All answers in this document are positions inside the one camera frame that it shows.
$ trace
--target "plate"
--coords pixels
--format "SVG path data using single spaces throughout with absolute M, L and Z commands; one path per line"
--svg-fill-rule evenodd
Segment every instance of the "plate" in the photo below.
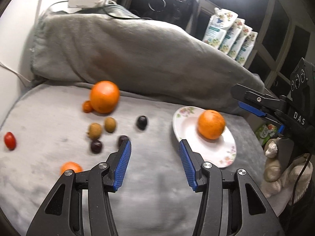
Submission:
M 185 106 L 173 116 L 173 130 L 178 141 L 187 139 L 191 149 L 200 153 L 205 161 L 219 168 L 231 165 L 236 158 L 236 145 L 230 130 L 225 126 L 222 135 L 216 140 L 209 140 L 199 134 L 197 121 L 204 109 Z

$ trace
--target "tangerine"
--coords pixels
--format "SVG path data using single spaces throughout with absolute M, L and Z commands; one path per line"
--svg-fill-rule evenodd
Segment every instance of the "tangerine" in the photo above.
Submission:
M 111 81 L 100 81 L 95 84 L 90 93 L 93 109 L 99 113 L 109 113 L 114 110 L 120 97 L 118 86 Z
M 198 118 L 197 129 L 207 139 L 218 139 L 224 128 L 225 120 L 217 111 L 206 110 Z
M 87 100 L 82 104 L 82 111 L 89 113 L 93 111 L 93 107 L 91 105 L 91 101 Z
M 60 174 L 64 173 L 66 170 L 73 170 L 75 173 L 79 173 L 83 171 L 83 168 L 73 161 L 68 161 L 60 168 Z

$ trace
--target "blue gripper pad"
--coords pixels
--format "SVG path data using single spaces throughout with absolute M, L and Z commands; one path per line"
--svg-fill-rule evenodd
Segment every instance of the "blue gripper pad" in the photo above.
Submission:
M 115 180 L 113 183 L 113 188 L 115 191 L 117 191 L 118 188 L 122 186 L 122 181 L 126 174 L 126 169 L 128 166 L 130 155 L 131 155 L 131 142 L 128 141 L 122 152 L 122 155 L 120 157 L 120 160 L 115 170 L 115 177 L 114 177 Z
M 188 185 L 196 191 L 197 182 L 196 182 L 196 171 L 195 168 L 189 158 L 185 145 L 182 143 L 182 140 L 179 143 L 179 155 L 182 160 L 182 164 L 185 170 L 186 178 L 188 181 Z

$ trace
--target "dark purple grape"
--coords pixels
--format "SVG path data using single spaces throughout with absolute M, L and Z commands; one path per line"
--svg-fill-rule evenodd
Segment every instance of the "dark purple grape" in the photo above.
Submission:
M 137 127 L 141 130 L 145 130 L 148 125 L 148 118 L 144 115 L 139 116 L 137 119 Z
M 121 146 L 121 144 L 123 143 L 124 140 L 129 140 L 129 137 L 127 137 L 125 135 L 121 135 L 118 138 L 118 142 L 117 142 L 118 149 L 120 148 L 120 146 Z
M 91 152 L 94 154 L 99 154 L 102 151 L 103 144 L 100 140 L 93 140 L 91 142 Z

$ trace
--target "black pants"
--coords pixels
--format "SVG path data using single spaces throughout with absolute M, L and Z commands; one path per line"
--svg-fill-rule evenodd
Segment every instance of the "black pants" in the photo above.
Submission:
M 287 205 L 279 216 L 283 228 L 286 227 L 292 207 Z M 315 235 L 315 188 L 311 180 L 304 196 L 293 205 L 286 236 Z

